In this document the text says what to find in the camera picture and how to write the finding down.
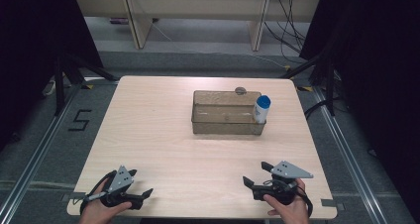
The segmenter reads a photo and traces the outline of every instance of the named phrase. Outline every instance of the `bottle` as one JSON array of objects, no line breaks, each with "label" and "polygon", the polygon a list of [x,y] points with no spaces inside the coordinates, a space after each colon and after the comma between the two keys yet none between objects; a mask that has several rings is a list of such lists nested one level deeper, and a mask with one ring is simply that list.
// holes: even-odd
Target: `bottle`
[{"label": "bottle", "polygon": [[257,123],[265,123],[266,114],[268,113],[270,104],[271,101],[266,95],[262,95],[257,99],[256,105],[254,107],[254,120],[256,120]]}]

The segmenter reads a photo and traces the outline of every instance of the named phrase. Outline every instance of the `table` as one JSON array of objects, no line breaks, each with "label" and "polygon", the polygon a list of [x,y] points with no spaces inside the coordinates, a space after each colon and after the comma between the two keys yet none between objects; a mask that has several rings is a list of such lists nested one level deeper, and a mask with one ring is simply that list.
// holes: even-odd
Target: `table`
[{"label": "table", "polygon": [[[194,135],[194,90],[259,91],[271,99],[260,136]],[[137,169],[128,193],[153,188],[140,210],[122,215],[162,218],[268,219],[268,204],[253,200],[243,175],[270,179],[261,162],[286,160],[314,174],[304,179],[314,211],[332,219],[335,207],[296,90],[288,79],[124,76],[98,131],[75,192],[88,192],[112,169]],[[78,215],[79,204],[67,212]]]}]

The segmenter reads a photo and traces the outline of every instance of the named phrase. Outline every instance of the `light wood tabletop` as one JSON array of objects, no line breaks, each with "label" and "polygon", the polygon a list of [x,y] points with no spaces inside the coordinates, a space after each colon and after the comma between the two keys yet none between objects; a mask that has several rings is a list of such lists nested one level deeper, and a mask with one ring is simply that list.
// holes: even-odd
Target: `light wood tabletop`
[{"label": "light wood tabletop", "polygon": [[[271,105],[260,136],[195,135],[195,90],[245,87],[267,95]],[[332,195],[295,87],[288,79],[125,76],[98,131],[75,192],[89,192],[109,171],[137,169],[130,194],[153,188],[142,209],[127,216],[269,219],[270,206],[256,201],[243,176],[256,184],[271,179],[261,162],[288,161],[314,175],[305,178],[313,219],[332,219]],[[78,215],[79,203],[67,212]]]}]

